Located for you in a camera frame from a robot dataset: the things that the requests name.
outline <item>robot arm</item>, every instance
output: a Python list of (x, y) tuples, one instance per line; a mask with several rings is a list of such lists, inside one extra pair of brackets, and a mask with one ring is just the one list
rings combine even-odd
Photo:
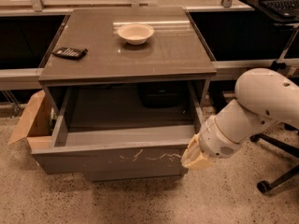
[(280, 122), (299, 129), (299, 88), (280, 73), (249, 70), (236, 82), (235, 96), (193, 137), (181, 160), (184, 167), (204, 167), (210, 157), (229, 158), (246, 138)]

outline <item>open drawer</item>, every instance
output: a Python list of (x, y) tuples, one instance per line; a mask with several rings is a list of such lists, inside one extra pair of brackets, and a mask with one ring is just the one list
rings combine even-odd
[(187, 86), (184, 102), (163, 108), (145, 107), (136, 84), (69, 87), (50, 147), (32, 154), (47, 174), (91, 181), (184, 175), (180, 158), (200, 126)]

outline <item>bowl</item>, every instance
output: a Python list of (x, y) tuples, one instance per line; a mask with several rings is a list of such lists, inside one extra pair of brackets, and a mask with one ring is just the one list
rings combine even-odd
[(154, 33), (151, 26), (147, 24), (132, 23), (119, 28), (118, 34), (131, 45), (144, 44)]

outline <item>floor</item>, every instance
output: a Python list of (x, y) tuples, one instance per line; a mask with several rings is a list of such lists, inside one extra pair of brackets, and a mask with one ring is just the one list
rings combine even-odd
[[(214, 113), (207, 102), (205, 117)], [(299, 176), (262, 194), (298, 164), (293, 156), (246, 141), (232, 158), (174, 177), (90, 183), (81, 174), (46, 175), (25, 140), (7, 142), (20, 116), (0, 105), (0, 223), (298, 223)], [(298, 146), (297, 132), (267, 134)]]

